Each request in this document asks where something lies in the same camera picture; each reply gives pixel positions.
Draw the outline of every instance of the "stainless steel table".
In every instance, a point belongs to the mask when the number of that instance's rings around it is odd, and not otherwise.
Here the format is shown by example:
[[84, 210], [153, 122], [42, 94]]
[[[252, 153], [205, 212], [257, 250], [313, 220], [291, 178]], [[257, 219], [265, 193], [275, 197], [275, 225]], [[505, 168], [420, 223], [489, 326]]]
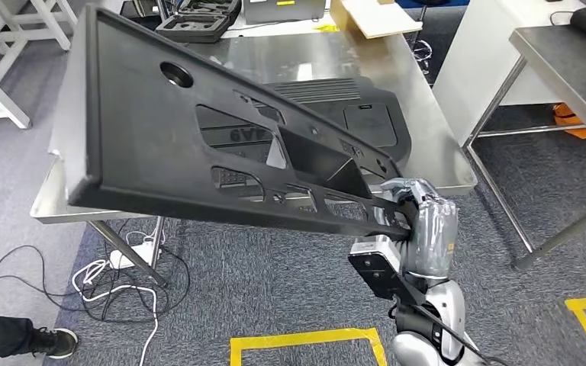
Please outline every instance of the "stainless steel table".
[[[190, 47], [260, 83], [366, 76], [376, 88], [398, 97], [412, 139], [410, 157], [401, 170], [405, 177], [425, 178], [444, 195], [466, 194], [477, 184], [401, 35], [377, 40], [353, 39], [343, 33], [238, 37]], [[144, 215], [70, 207], [64, 196], [63, 168], [56, 160], [33, 203], [31, 216], [42, 223], [89, 222], [118, 248], [124, 241], [111, 236], [102, 221]], [[130, 255], [134, 264], [142, 261], [134, 253]]]
[[[494, 196], [509, 217], [518, 235], [522, 239], [529, 255], [515, 263], [516, 268], [525, 269], [544, 256], [556, 246], [567, 241], [571, 236], [586, 228], [586, 214], [567, 226], [560, 233], [537, 249], [534, 249], [529, 237], [509, 207], [499, 187], [484, 167], [472, 143], [481, 137], [507, 136], [522, 133], [541, 133], [556, 130], [586, 128], [586, 35], [571, 26], [518, 28], [510, 36], [510, 42], [520, 52], [520, 58], [495, 95], [491, 105], [482, 115], [464, 148], [472, 157], [481, 176], [488, 183]], [[526, 64], [529, 64], [538, 76], [558, 94], [558, 96], [576, 113], [584, 124], [573, 126], [543, 126], [508, 131], [482, 131], [509, 88], [515, 82]]]

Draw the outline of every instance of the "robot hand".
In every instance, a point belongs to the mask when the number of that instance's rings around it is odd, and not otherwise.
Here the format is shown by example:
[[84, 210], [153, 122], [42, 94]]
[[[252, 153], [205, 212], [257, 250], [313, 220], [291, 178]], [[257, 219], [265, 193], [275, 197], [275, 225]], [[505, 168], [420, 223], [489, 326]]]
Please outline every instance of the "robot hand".
[[423, 179], [396, 178], [382, 188], [383, 198], [416, 206], [415, 217], [406, 218], [413, 230], [411, 239], [356, 240], [349, 260], [377, 297], [396, 301], [390, 317], [397, 326], [392, 351], [398, 363], [485, 364], [465, 334], [462, 290], [448, 279], [457, 236], [455, 204]]

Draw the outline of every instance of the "power strip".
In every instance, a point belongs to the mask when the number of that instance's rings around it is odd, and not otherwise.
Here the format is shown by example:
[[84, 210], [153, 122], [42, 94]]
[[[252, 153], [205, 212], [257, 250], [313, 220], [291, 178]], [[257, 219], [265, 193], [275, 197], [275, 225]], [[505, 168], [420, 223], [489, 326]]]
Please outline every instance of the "power strip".
[[[148, 265], [151, 264], [151, 256], [153, 254], [153, 242], [147, 242], [144, 244], [139, 244], [137, 246], [131, 247], [138, 255], [147, 262]], [[119, 250], [114, 250], [111, 252], [109, 256], [109, 262], [111, 263], [111, 268], [113, 269], [125, 269], [133, 267], [134, 264], [131, 261], [122, 255]]]

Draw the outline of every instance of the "white table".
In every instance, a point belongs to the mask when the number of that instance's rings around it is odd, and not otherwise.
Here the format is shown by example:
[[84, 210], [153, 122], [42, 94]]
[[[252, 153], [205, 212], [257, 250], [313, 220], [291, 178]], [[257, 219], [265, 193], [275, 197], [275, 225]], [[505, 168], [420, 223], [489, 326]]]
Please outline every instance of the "white table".
[[[519, 27], [550, 25], [549, 16], [554, 11], [584, 6], [579, 0], [471, 0], [433, 86], [460, 146], [498, 105], [561, 101], [530, 66], [520, 71], [505, 94], [501, 92], [520, 58], [509, 36]], [[567, 24], [570, 16], [556, 14], [554, 21]]]

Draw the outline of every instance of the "orange object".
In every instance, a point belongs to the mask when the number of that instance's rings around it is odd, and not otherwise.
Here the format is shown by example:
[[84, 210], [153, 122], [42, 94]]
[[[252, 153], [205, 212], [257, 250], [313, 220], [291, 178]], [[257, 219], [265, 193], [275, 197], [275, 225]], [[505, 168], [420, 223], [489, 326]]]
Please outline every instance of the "orange object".
[[[559, 126], [583, 123], [583, 121], [578, 118], [574, 111], [569, 109], [565, 103], [558, 103], [554, 106], [554, 121]], [[574, 135], [579, 139], [586, 139], [586, 128], [579, 130], [566, 130], [565, 132]]]

